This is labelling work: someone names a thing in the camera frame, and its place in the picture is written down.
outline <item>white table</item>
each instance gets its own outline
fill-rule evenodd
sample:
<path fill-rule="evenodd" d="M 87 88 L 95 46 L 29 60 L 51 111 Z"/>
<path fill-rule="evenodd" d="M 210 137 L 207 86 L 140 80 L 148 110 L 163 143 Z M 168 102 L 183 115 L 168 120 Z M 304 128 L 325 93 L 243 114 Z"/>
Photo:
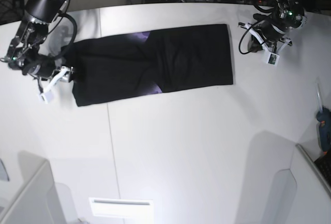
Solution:
<path fill-rule="evenodd" d="M 243 56 L 237 49 L 244 33 L 238 22 L 252 22 L 255 12 L 229 4 L 148 4 L 73 14 L 77 40 L 226 23 L 231 86 L 77 108 L 70 88 L 59 85 L 56 102 L 45 106 L 35 82 L 0 65 L 0 158 L 12 178 L 0 182 L 0 197 L 11 197 L 22 183 L 17 156 L 24 150 L 50 160 L 77 215 L 92 223 L 122 221 L 93 217 L 88 197 L 154 200 L 157 224 L 259 222 L 273 176 L 290 167 L 295 143 L 306 143 L 312 156 L 319 151 L 314 82 L 320 79 L 331 106 L 331 18 L 308 14 L 305 28 L 291 35 L 294 46 L 273 67 L 262 53 Z M 0 56 L 18 25 L 0 27 Z M 63 22 L 44 52 L 56 52 L 61 30 L 70 36 Z"/>

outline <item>blue object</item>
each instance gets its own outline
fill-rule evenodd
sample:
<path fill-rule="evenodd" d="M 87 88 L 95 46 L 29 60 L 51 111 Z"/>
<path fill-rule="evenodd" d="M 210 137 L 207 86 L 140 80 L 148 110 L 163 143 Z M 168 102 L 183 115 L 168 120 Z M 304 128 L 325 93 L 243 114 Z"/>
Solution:
<path fill-rule="evenodd" d="M 316 119 L 319 121 L 320 147 L 322 151 L 331 150 L 331 113 L 330 110 L 323 107 L 323 112 L 318 112 Z"/>

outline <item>blue tool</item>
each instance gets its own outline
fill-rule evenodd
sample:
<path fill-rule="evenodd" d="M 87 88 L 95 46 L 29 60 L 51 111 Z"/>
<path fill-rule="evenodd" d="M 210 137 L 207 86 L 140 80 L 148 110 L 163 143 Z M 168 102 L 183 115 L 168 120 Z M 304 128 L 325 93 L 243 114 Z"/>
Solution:
<path fill-rule="evenodd" d="M 331 149 L 331 113 L 330 110 L 323 106 L 322 104 L 322 97 L 320 92 L 320 87 L 317 84 L 317 99 L 319 103 L 319 112 L 316 115 L 316 119 L 318 120 L 319 124 L 319 134 L 320 134 L 320 148 L 327 152 Z"/>

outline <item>black pants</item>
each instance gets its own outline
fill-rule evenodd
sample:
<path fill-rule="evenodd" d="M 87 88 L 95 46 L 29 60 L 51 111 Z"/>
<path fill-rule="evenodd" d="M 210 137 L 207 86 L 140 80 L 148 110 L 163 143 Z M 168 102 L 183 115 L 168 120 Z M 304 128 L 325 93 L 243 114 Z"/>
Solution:
<path fill-rule="evenodd" d="M 225 24 L 83 40 L 65 58 L 78 106 L 233 84 Z"/>

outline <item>black fabric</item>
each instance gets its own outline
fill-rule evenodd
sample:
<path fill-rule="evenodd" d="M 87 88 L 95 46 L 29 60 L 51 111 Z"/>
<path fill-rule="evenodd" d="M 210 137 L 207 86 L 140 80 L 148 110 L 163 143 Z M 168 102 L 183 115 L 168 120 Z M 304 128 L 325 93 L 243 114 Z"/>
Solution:
<path fill-rule="evenodd" d="M 65 58 L 78 106 L 233 84 L 225 24 L 83 40 Z"/>

